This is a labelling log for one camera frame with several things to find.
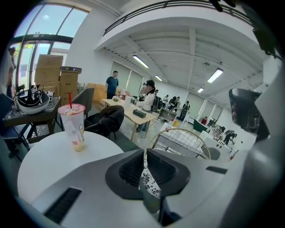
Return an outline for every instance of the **black cap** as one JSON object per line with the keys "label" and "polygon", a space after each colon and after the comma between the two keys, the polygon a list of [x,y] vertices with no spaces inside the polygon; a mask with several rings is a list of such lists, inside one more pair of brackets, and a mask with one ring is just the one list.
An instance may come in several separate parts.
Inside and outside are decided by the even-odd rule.
{"label": "black cap", "polygon": [[154,82],[153,80],[148,80],[148,81],[146,82],[146,85],[147,85],[147,86],[151,86],[152,88],[154,88],[154,87],[155,87],[155,82]]}

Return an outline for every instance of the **railing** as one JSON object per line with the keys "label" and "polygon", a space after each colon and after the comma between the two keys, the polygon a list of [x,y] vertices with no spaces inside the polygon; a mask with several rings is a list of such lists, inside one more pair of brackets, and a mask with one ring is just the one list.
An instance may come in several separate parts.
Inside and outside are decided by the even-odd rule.
{"label": "railing", "polygon": [[[220,5],[223,8],[222,13],[230,14],[231,16],[236,17],[244,21],[245,23],[253,26],[252,20],[250,20],[244,13],[241,13],[240,11],[235,10],[229,6],[222,5],[222,4]],[[163,9],[166,7],[174,7],[174,6],[192,6],[192,7],[194,6],[194,7],[203,7],[203,8],[210,8],[210,9],[216,10],[216,8],[209,1],[205,1],[205,0],[169,0],[169,1],[164,1],[164,2],[158,2],[158,3],[154,3],[151,5],[142,7],[140,9],[137,9],[125,15],[124,17],[120,18],[119,20],[117,20],[116,22],[114,22],[108,28],[105,29],[104,35],[107,34],[109,31],[111,31],[113,28],[124,23],[126,20],[129,20],[137,15],[140,15],[142,13],[149,12],[152,10],[156,10],[156,9]]]}

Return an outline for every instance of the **cup lid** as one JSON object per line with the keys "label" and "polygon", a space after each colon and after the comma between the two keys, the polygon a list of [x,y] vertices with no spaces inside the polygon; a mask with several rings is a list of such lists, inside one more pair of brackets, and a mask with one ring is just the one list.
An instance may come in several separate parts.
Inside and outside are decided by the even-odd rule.
{"label": "cup lid", "polygon": [[85,106],[80,104],[72,104],[72,109],[70,108],[69,104],[61,106],[58,109],[58,113],[62,115],[76,115],[84,111],[85,111]]}

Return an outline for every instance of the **round white table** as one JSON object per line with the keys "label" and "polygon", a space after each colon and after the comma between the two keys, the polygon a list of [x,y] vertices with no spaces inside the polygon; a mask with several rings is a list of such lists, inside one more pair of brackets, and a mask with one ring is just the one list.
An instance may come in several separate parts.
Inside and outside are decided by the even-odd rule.
{"label": "round white table", "polygon": [[32,203],[45,189],[79,166],[123,153],[114,142],[101,135],[86,131],[84,139],[85,149],[82,152],[72,148],[64,131],[36,143],[19,169],[19,196]]}

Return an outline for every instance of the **floor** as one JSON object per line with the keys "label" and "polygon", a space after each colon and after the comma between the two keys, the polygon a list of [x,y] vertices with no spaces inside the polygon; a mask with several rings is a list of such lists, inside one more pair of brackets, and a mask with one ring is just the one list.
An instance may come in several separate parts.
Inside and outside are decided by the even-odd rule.
{"label": "floor", "polygon": [[[93,105],[93,108],[89,112],[89,115],[93,115],[93,114],[97,113],[98,111],[99,111],[99,108],[97,106]],[[148,146],[148,144],[150,143],[150,145],[148,147],[151,148],[153,143],[154,143],[154,140],[152,140],[152,139],[155,135],[157,135],[159,133],[159,130],[163,124],[164,124],[164,122],[160,121],[160,120],[152,121],[150,124],[149,131],[147,133],[147,137],[144,138],[144,135],[145,135],[144,131],[142,131],[140,133],[135,133],[133,142],[138,147],[140,147],[141,149],[145,149]],[[124,118],[124,121],[121,125],[120,131],[127,138],[130,138],[133,128],[134,128],[133,122],[131,122],[127,118]],[[193,125],[189,123],[189,124],[187,124],[185,129],[192,130]],[[60,131],[61,131],[60,127],[56,124],[55,125],[55,133],[60,132]],[[26,148],[22,144],[18,144],[17,147],[20,151],[19,157],[21,159],[24,159],[25,155],[27,154]],[[7,180],[7,184],[10,187],[12,193],[14,195],[18,195],[18,192],[17,192],[17,176],[18,176],[18,171],[20,168],[20,162],[15,158],[10,159],[8,157],[9,151],[7,149],[5,142],[2,139],[0,139],[0,148],[1,148],[0,169],[2,170],[2,173]]]}

